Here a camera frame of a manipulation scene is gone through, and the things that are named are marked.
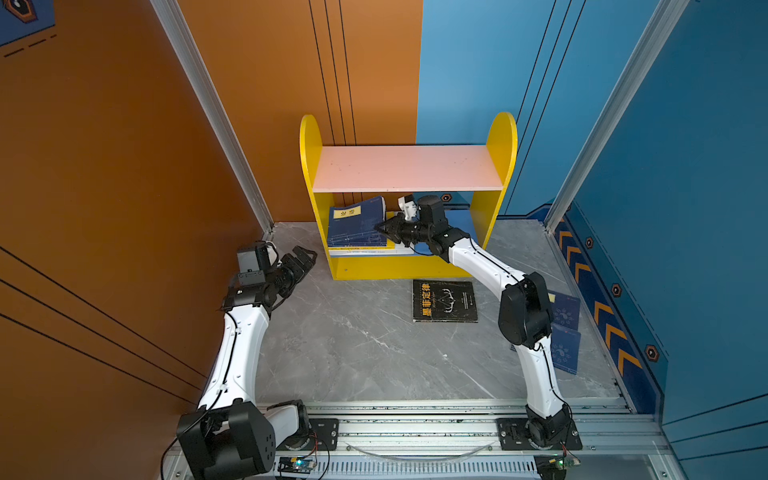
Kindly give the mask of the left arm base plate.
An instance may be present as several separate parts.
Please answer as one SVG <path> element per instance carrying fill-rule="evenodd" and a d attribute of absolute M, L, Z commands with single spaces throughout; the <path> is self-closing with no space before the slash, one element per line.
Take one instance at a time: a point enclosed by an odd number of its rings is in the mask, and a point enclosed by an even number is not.
<path fill-rule="evenodd" d="M 319 448 L 320 451 L 335 451 L 339 440 L 340 421 L 338 418 L 311 418 L 307 433 L 297 433 L 289 437 L 278 448 L 278 451 L 310 451 Z"/>

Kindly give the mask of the black book orange title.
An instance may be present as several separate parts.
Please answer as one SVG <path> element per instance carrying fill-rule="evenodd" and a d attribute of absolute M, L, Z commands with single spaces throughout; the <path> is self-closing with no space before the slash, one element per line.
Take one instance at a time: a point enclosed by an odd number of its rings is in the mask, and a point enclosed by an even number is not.
<path fill-rule="evenodd" d="M 469 281 L 416 279 L 412 282 L 413 321 L 477 323 L 478 309 Z"/>

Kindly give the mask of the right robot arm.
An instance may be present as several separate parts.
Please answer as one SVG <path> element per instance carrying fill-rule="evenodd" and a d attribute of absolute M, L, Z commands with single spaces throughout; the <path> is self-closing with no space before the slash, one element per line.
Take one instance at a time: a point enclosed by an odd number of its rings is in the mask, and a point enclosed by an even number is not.
<path fill-rule="evenodd" d="M 499 300 L 498 327 L 514 346 L 526 384 L 527 438 L 537 449 L 583 448 L 570 404 L 561 395 L 552 359 L 553 309 L 544 277 L 525 274 L 487 253 L 452 226 L 434 195 L 401 199 L 400 211 L 375 226 L 396 244 L 427 245 L 430 253 L 464 270 Z"/>

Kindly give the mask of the white La Dame book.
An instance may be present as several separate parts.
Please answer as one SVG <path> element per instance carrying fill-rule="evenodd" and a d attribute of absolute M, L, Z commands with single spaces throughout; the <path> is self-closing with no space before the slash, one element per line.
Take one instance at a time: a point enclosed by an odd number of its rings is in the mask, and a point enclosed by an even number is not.
<path fill-rule="evenodd" d="M 411 255 L 412 250 L 400 244 L 394 243 L 393 249 L 360 249 L 360 250 L 336 250 L 328 247 L 332 257 L 352 257 L 352 256 L 402 256 Z"/>

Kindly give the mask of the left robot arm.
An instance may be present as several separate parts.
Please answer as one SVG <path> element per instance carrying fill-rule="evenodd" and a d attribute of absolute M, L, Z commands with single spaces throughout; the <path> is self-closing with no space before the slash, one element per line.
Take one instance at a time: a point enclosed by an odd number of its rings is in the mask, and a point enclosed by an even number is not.
<path fill-rule="evenodd" d="M 220 310 L 222 341 L 195 411 L 180 417 L 175 440 L 195 479 L 244 479 L 270 472 L 286 441 L 310 438 L 312 427 L 300 400 L 260 410 L 256 375 L 273 312 L 315 266 L 317 254 L 296 246 L 280 254 L 255 241 L 237 252 L 239 270 Z"/>

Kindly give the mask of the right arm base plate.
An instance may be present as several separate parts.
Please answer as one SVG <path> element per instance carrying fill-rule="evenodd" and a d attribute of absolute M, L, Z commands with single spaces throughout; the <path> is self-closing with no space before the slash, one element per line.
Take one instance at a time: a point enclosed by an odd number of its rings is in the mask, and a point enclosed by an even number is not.
<path fill-rule="evenodd" d="M 571 419 L 537 420 L 528 418 L 499 418 L 496 428 L 504 451 L 541 450 L 569 451 L 583 449 L 580 434 Z"/>

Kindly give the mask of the yellow cartoon cover book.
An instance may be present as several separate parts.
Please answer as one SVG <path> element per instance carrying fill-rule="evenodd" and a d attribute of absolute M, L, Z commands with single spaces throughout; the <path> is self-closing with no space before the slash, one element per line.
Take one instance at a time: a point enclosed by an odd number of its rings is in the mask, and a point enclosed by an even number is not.
<path fill-rule="evenodd" d="M 329 225 L 327 245 L 336 250 L 393 249 L 394 243 L 375 230 L 382 222 L 381 214 L 358 214 L 339 217 L 334 211 Z"/>

